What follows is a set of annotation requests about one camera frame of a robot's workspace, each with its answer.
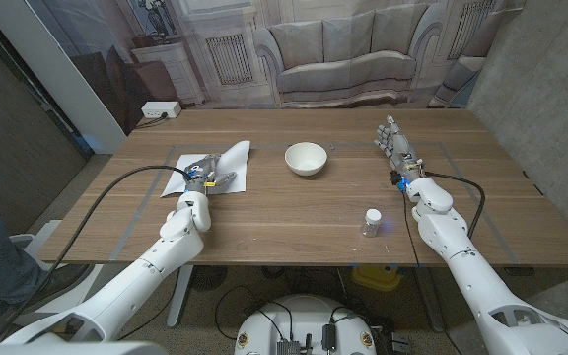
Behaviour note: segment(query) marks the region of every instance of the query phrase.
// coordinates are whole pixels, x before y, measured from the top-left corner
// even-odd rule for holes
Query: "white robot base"
[[[291,316],[275,302],[288,308]],[[235,355],[376,354],[372,331],[365,322],[329,298],[290,295],[267,303],[260,311],[249,316],[241,326]],[[327,328],[334,327],[333,336],[329,330],[324,330],[326,325]]]

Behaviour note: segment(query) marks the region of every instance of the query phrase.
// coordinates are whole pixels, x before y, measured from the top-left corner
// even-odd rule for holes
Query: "printed backdrop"
[[[183,108],[452,107],[505,0],[28,0],[128,134]]]

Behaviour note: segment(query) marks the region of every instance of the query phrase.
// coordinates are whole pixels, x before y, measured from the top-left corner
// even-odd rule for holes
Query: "power strip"
[[[177,118],[181,106],[178,102],[148,102],[142,106],[142,112],[145,118],[159,118],[164,112],[168,118]]]

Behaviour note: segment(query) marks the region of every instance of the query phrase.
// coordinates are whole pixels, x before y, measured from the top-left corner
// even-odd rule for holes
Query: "bottle cap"
[[[369,224],[381,223],[381,212],[377,209],[369,209],[365,214],[365,221]]]

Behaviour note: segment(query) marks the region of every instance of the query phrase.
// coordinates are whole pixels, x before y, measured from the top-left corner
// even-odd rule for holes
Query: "yellow object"
[[[356,266],[352,268],[352,280],[379,291],[395,289],[402,279],[398,267],[388,266]]]

